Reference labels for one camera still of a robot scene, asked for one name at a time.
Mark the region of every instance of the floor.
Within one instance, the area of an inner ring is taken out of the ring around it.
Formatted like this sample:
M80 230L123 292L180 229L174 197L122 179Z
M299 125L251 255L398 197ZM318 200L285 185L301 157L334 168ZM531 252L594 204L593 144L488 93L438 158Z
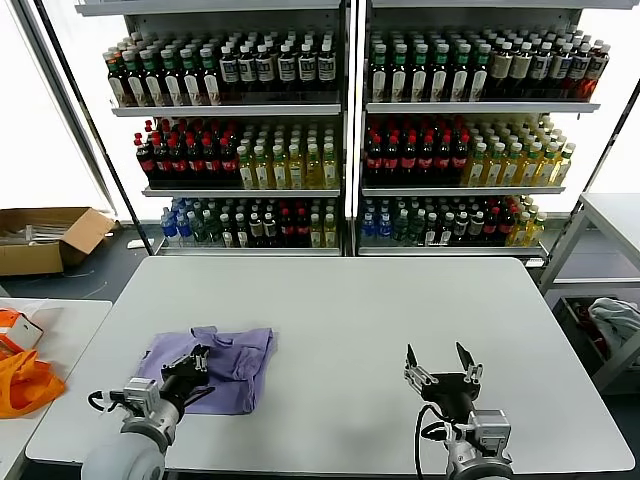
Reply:
M15 277L0 279L0 296L52 297L111 300L115 302L140 262L147 256L144 249L128 250L127 243L137 239L133 229L124 229L108 237L87 260L64 274ZM583 235L574 253L560 273L560 277L634 277L639 272L598 231ZM550 291L546 300L553 307L560 296L584 295L585 290ZM594 291L594 295L617 295L619 298L640 303L640 289L607 292ZM604 398L620 430L627 439L636 458L640 458L640 393L638 395L608 396ZM627 480L640 478L640 467L633 472L606 474L597 478ZM22 480L74 480L80 478L79 468L29 464ZM181 474L181 479L211 478L205 475Z

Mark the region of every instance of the metal pole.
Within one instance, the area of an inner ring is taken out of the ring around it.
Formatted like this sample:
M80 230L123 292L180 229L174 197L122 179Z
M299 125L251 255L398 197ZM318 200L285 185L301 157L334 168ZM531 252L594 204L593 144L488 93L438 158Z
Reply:
M69 129L71 130L71 133L73 134L78 144L78 147L80 148L80 151L84 155L85 160L89 166L89 169L91 170L94 177L96 178L96 181L100 185L100 188L102 189L102 193L107 198L109 205L111 206L113 211L117 213L117 210L113 203L113 199L109 194L109 190L107 188L102 172L100 172L100 168L98 166L98 160L93 153L93 149L91 147L91 141L89 140L89 137L87 136L82 126L80 118L76 114L76 111L73 107L71 99L67 94L62 76L58 72L55 62L51 57L49 50L47 49L47 44L42 33L40 32L40 29L38 27L38 22L34 17L31 8L29 8L29 5L27 4L28 0L7 0L7 1L10 2L11 5L13 6L15 17L17 21L20 22L20 25L29 40L29 44L31 45L31 48L33 49L33 52L36 56L36 59L38 60L38 64L40 65L40 68L42 68L46 81L49 84L49 87L51 88L54 94L56 103L58 104L58 107L60 108L60 111L63 117L65 118L66 123ZM53 25L51 24L49 15L47 14L47 11L44 5L42 4L42 0L34 0L34 5L36 7L36 10L38 11L40 20L42 21L42 25L44 26L44 29L47 35L49 36L49 40L51 42L53 50L56 53L58 61L62 66L62 70L64 71L64 74L67 77L67 82L69 83L69 86L73 91L73 94L78 104L80 105L80 110L82 111L82 114L87 122L87 125L89 126L89 130L91 131L91 134L93 135L98 147L100 148L100 152L104 157L107 167L109 168L109 172L113 177L113 181L115 182L116 187L118 188L118 191L120 192L120 195L122 196L122 199L127 207L127 210L131 215L131 219L133 221L133 224L136 227L136 230L138 231L138 235L140 235L140 238L142 239L142 243L144 243L147 253L149 255L153 255L153 250L151 248L151 244L149 243L149 239L147 238L147 234L142 228L142 225L138 220L138 217L133 209L133 206L129 201L129 197L127 196L127 193L124 190L122 182L120 181L120 177L118 177L118 173L116 172L116 169L113 166L111 159L109 158L109 155L104 146L104 143L102 142L102 138L100 137L100 133L98 132L98 129L95 123L93 122L93 118L89 113L89 109L87 108L87 105L84 101L84 97L82 96L82 93L80 92L80 88L78 87L78 84L75 81L75 77L73 76L73 72L71 71L71 67L69 66L69 62L67 62L67 58L64 52L62 51L62 47L58 40L58 36L55 33Z

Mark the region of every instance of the bottle label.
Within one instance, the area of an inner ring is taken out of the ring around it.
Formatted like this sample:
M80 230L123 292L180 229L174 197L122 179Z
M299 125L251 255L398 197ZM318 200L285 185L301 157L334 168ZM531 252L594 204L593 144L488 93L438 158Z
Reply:
M498 179L498 174L500 173L500 168L502 165L491 165L489 167L489 174L487 175L487 183L485 184L487 187L495 187L496 180Z
M504 57L502 55L493 56L493 65L491 65L491 76L493 78L507 78L509 68L511 68L512 56Z
M226 83L238 83L238 62L236 60L220 60L220 72L222 80Z
M469 93L470 102L479 102L484 90L484 82L487 79L487 72L480 70L473 74L473 82L471 82L471 92Z
M433 242L435 241L435 239L436 239L436 232L433 230L429 230L424 237L424 246L428 247L430 245L433 245Z
M111 90L113 90L113 94L118 101L118 105L120 105L121 107L125 106L125 94L124 89L122 88L122 83L120 83L120 79L110 78L109 85L111 85Z
M296 61L293 58L279 58L278 70L280 71L280 80L283 82L296 80Z
M213 75L205 75L204 84L207 87L209 103L211 103L211 105L220 104L220 90L218 90L218 79Z
M453 157L453 168L457 168L461 170L467 164L467 159L465 157Z
M256 167L256 177L258 178L258 186L260 189L267 190L269 188L267 169L265 167Z
M256 70L258 70L258 80L261 82L273 82L276 79L273 61L270 58L256 58Z
M451 232L449 230L445 230L440 236L440 245L448 245L449 240L451 240Z
M300 190L302 188L302 172L299 167L289 167L289 173L291 174L291 188L294 190Z
M387 76L384 72L375 72L373 74L373 90L372 98L373 102L382 102L384 100L384 84Z
M535 55L531 61L531 68L529 69L529 78L533 80L542 80L547 77L549 73L549 66L551 65L551 57L544 55Z
M300 69L300 80L303 82L312 82L316 79L316 59L298 58L298 68Z
M419 102L422 100L422 93L424 92L424 83L426 80L426 72L416 72L413 74L413 83L411 85L412 102Z
M513 61L511 62L511 70L509 70L509 76L511 78L525 78L527 76L527 71L529 70L529 65L531 64L531 57L524 57L521 55L516 55L513 57Z
M169 95L171 95L171 101L176 107L182 106L182 94L180 93L180 86L178 85L178 79L176 77L164 77L164 81L169 89Z
M401 160L400 164L402 165L402 168L413 168L413 167L416 166L416 158L415 157L412 157L412 158L402 157L402 160Z
M274 166L273 175L276 177L276 188L282 190L287 188L287 179L284 174L284 167Z
M464 86L467 83L467 72L456 72L453 76L453 85L451 86L451 101L459 102L462 100Z
M592 57L585 78L589 80L598 80L604 71L604 67L607 66L609 57Z
M433 165L433 158L431 157L418 159L418 166L423 170L428 170L431 168L431 165Z
M522 182L520 182L520 186L528 187L531 185L531 179L533 178L533 175L536 173L537 168L538 168L538 165L536 165L535 163L527 165L527 167L524 169L524 172L522 174Z
M258 79L253 58L250 60L238 60L238 70L240 70L240 80L245 83L255 82Z
M449 166L449 157L436 157L433 163L436 168L445 169Z
M404 72L395 72L392 77L391 84L391 101L401 102L402 93L404 92L404 81L406 75Z
M444 88L444 81L447 78L447 72L436 72L433 74L433 81L431 82L431 101L439 102L442 98L442 89Z
M253 179L251 178L251 169L242 167L240 169L240 177L242 178L242 185L245 190L251 190L253 188Z
M477 187L480 182L480 176L482 175L482 170L484 169L484 165L481 163L476 163L473 167L471 167L471 172L469 173L469 186Z
M131 87L133 98L136 99L138 106L144 107L144 90L142 89L140 79L136 77L129 77L129 86Z
M311 232L311 248L320 248L322 246L322 234L320 232Z
M247 232L238 232L238 244L240 248L247 248L249 246L249 236Z
M156 107L162 107L164 102L162 101L162 92L160 91L160 84L156 77L145 78L147 87L149 87L149 93L151 94L151 101Z
M569 69L567 77L569 77L571 80L581 80L585 76L588 66L588 57L573 57L573 62L571 62L571 68Z
M513 182L513 176L516 174L516 170L518 166L516 164L509 164L504 169L504 174L502 175L502 181L500 182L501 187L510 187L511 182Z
M561 80L567 76L569 67L571 66L571 58L564 58L560 55L553 57L551 68L549 69L549 77Z
M336 232L324 232L324 246L326 248L336 247Z
M187 91L189 92L189 100L191 105L202 105L202 99L200 98L200 88L198 88L198 80L193 75L185 75L184 83L187 85Z

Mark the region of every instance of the purple cloth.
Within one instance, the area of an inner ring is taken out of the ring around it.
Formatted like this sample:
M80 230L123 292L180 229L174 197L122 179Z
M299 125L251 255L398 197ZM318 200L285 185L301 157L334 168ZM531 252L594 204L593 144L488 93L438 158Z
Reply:
M153 378L162 385L162 366L190 353L198 344L211 347L208 386L216 389L187 407L187 413L252 412L262 395L266 365L275 348L270 328L218 333L216 327L199 327L187 333L161 333L154 337L136 375Z

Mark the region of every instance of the cardboard box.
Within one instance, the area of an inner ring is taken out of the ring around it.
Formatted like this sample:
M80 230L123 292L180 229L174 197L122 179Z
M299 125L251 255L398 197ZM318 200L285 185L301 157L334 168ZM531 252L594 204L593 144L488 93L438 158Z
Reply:
M93 208L16 208L0 210L0 236L25 225L70 225L59 242L39 245L0 245L0 275L62 272L80 264L102 241L115 222Z

